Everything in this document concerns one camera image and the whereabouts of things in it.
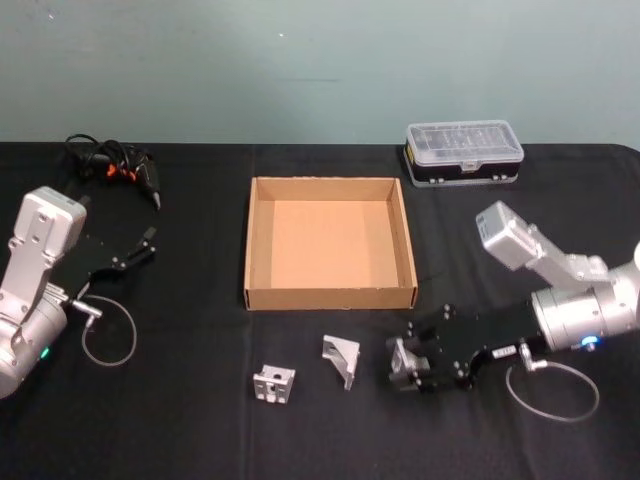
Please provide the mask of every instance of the cardboard box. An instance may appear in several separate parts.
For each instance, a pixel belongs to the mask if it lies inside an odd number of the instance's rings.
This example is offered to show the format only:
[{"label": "cardboard box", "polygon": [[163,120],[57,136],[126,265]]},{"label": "cardboard box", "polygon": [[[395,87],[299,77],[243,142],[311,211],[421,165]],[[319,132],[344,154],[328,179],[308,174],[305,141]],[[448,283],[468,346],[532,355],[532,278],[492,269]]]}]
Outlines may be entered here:
[{"label": "cardboard box", "polygon": [[254,178],[244,289],[248,310],[412,308],[400,181]]}]

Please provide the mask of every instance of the teal wall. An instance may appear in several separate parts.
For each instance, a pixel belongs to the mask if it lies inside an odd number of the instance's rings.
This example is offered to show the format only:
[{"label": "teal wall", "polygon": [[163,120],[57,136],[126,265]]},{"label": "teal wall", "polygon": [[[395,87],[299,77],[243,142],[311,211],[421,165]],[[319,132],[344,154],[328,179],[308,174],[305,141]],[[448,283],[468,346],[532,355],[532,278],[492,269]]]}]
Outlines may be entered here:
[{"label": "teal wall", "polygon": [[637,0],[2,0],[0,140],[640,147]]}]

